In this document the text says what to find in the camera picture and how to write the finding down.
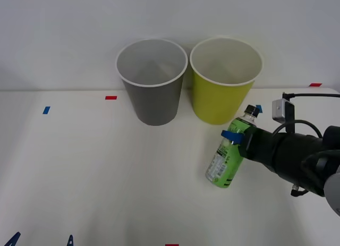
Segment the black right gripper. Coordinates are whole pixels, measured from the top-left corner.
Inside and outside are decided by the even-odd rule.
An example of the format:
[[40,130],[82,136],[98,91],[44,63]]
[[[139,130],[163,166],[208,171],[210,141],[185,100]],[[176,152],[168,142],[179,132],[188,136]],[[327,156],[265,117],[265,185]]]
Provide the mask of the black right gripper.
[[271,172],[278,172],[275,161],[278,133],[251,126],[239,133],[223,130],[221,136],[223,146],[238,145],[241,157],[261,163]]

